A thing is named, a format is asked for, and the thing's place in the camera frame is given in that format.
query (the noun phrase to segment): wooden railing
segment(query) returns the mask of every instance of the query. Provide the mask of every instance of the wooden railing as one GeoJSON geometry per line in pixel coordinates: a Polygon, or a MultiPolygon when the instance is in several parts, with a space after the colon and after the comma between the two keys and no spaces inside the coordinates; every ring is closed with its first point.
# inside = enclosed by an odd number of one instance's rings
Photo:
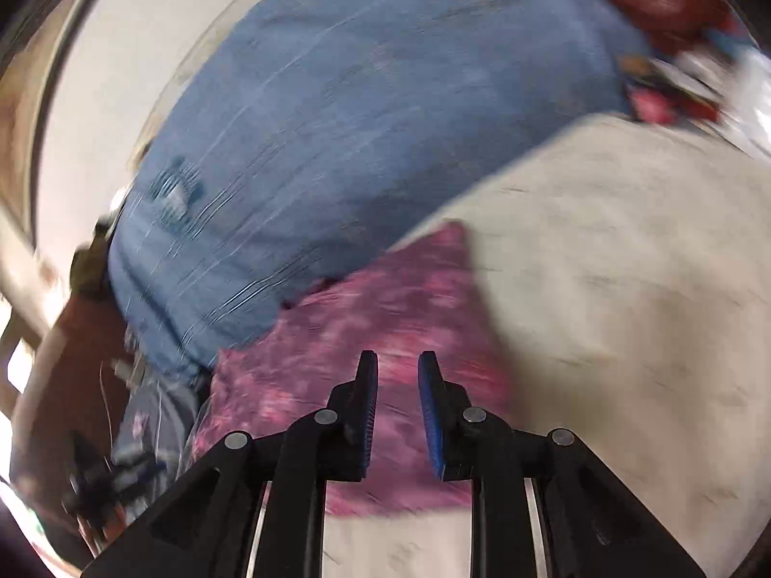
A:
{"type": "Polygon", "coordinates": [[[8,363],[19,343],[24,340],[37,350],[40,345],[40,335],[21,317],[17,311],[11,311],[11,319],[0,335],[0,412],[8,419],[13,415],[13,409],[20,393],[8,379],[8,363]]]}

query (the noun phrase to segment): pink pillow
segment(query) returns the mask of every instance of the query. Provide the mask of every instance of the pink pillow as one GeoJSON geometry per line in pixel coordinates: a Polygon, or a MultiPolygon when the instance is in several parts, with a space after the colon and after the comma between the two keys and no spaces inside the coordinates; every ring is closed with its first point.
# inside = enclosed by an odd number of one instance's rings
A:
{"type": "Polygon", "coordinates": [[[457,222],[303,298],[249,347],[221,351],[194,456],[233,430],[281,432],[324,407],[332,387],[352,380],[362,350],[374,350],[379,365],[372,462],[364,482],[328,486],[327,512],[469,506],[467,483],[434,477],[417,387],[418,356],[433,350],[446,380],[462,384],[473,404],[506,415],[504,355],[457,222]]]}

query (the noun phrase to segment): wire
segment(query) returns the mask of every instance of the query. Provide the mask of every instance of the wire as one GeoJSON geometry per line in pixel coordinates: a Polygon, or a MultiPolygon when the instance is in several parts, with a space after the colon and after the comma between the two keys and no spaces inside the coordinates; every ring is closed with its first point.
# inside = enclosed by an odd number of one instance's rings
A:
{"type": "Polygon", "coordinates": [[[104,391],[104,381],[102,380],[102,370],[104,369],[104,361],[99,363],[99,390],[102,392],[102,402],[104,402],[104,410],[107,413],[107,428],[109,428],[109,451],[113,452],[113,422],[109,418],[109,404],[107,404],[107,393],[104,391]]]}

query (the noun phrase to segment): black object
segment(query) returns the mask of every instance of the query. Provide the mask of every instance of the black object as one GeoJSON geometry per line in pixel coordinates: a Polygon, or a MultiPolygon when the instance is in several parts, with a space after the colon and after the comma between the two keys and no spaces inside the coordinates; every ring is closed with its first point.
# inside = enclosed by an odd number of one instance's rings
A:
{"type": "MultiPolygon", "coordinates": [[[[472,480],[471,578],[535,578],[525,478],[535,490],[550,578],[704,578],[645,506],[572,432],[513,430],[418,362],[425,434],[442,480],[472,480]]],[[[369,465],[377,357],[285,432],[231,432],[86,568],[83,578],[318,578],[328,480],[369,465]],[[257,517],[273,481],[261,536],[257,517]]]]}
{"type": "Polygon", "coordinates": [[[83,578],[240,578],[267,483],[273,481],[254,575],[321,575],[328,480],[358,482],[369,466],[377,357],[364,351],[356,379],[327,407],[285,432],[231,432],[83,572],[83,578]]]}
{"type": "Polygon", "coordinates": [[[79,432],[72,433],[74,471],[69,477],[72,490],[62,498],[68,515],[80,516],[99,535],[109,523],[116,505],[130,504],[144,493],[163,464],[153,452],[145,452],[118,465],[99,455],[79,432]]]}
{"type": "Polygon", "coordinates": [[[513,430],[418,361],[425,435],[442,480],[472,480],[472,578],[535,578],[525,478],[551,578],[703,578],[667,530],[575,434],[513,430]]]}

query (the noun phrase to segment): white bedsheet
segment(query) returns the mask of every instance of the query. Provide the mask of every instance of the white bedsheet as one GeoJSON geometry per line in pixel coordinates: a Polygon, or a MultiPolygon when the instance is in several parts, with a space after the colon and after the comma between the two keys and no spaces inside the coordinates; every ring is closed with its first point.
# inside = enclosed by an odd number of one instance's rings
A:
{"type": "MultiPolygon", "coordinates": [[[[771,516],[771,168],[598,115],[450,202],[517,382],[710,577],[771,516]]],[[[466,577],[466,511],[328,518],[326,577],[466,577]]]]}

